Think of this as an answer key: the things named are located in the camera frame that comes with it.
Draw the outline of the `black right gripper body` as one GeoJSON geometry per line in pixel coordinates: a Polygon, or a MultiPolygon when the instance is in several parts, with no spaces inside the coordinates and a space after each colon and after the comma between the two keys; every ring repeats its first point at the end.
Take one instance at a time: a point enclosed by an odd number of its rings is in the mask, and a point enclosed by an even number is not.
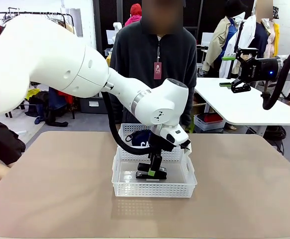
{"type": "Polygon", "coordinates": [[[250,58],[241,63],[240,79],[243,82],[275,81],[279,70],[277,58],[250,58]]]}

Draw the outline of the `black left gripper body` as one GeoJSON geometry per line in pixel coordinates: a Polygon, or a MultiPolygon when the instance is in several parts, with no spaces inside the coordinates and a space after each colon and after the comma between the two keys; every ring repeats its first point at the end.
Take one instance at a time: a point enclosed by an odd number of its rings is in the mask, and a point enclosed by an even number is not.
{"type": "Polygon", "coordinates": [[[148,158],[155,153],[161,154],[162,151],[172,152],[172,143],[156,134],[149,135],[148,143],[151,149],[148,158]]]}

